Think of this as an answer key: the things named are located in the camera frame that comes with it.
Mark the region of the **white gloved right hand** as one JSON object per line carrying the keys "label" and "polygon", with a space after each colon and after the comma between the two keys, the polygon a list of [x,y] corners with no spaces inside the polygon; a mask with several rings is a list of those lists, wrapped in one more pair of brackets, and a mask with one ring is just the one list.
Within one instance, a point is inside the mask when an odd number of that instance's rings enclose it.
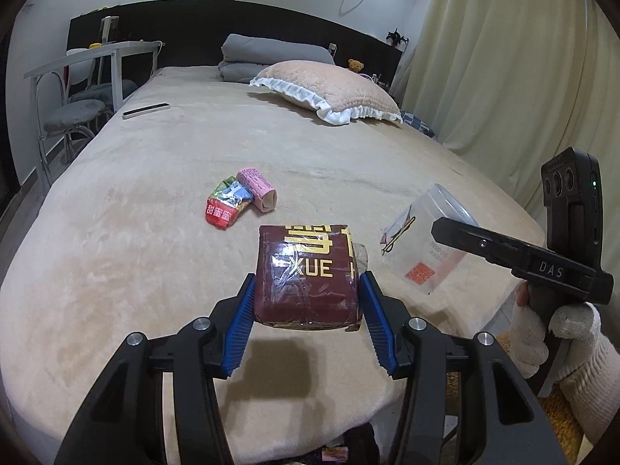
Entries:
{"label": "white gloved right hand", "polygon": [[586,438],[598,444],[619,413],[619,353],[601,333],[598,310],[584,305],[557,308],[549,325],[529,305],[526,282],[515,291],[509,330],[510,357],[524,378],[533,377],[549,359],[545,334],[567,341],[568,350],[553,381],[571,405]]}

